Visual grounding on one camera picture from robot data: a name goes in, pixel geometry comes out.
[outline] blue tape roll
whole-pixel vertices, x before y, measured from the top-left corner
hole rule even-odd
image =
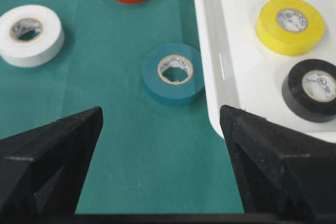
[[[188,77],[171,82],[162,73],[170,67],[181,68]],[[204,91],[201,54],[184,44],[164,44],[151,51],[142,65],[142,78],[148,93],[157,102],[185,106]]]

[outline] green cloth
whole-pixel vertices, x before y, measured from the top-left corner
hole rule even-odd
[[[205,95],[167,107],[141,82],[142,61],[154,47],[179,42],[199,50],[193,0],[0,0],[0,15],[26,4],[53,9],[66,42],[37,68],[0,60],[0,138],[101,106],[104,126],[77,213],[243,210]]]

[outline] white tray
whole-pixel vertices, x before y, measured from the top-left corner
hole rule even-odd
[[[312,123],[286,106],[281,86],[290,69],[305,59],[336,65],[336,0],[303,0],[322,15],[327,29],[316,48],[288,57],[267,49],[255,25],[270,0],[195,0],[210,122],[223,137],[219,110],[227,104],[263,116],[268,121],[336,142],[336,120]]]

